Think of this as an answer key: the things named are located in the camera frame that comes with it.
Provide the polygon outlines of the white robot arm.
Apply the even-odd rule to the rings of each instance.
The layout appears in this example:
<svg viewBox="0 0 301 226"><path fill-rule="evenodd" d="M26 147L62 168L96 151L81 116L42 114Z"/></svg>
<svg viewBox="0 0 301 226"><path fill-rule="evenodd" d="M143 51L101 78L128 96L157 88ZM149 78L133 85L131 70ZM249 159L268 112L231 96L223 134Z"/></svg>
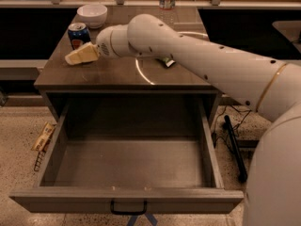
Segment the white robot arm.
<svg viewBox="0 0 301 226"><path fill-rule="evenodd" d="M149 14L102 30L66 55L168 57L271 121L250 165L244 226L301 226L301 67L184 36Z"/></svg>

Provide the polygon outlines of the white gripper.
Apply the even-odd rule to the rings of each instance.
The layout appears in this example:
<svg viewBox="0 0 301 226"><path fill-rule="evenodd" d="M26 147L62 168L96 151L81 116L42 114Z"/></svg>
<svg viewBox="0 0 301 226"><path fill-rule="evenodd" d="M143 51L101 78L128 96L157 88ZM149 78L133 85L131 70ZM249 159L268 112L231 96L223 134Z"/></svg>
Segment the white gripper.
<svg viewBox="0 0 301 226"><path fill-rule="evenodd" d="M113 58L115 53L111 45L112 32L112 27L103 29L96 37L97 46L92 42L83 44L65 56L66 62L69 65L93 62L99 58L100 54L103 57Z"/></svg>

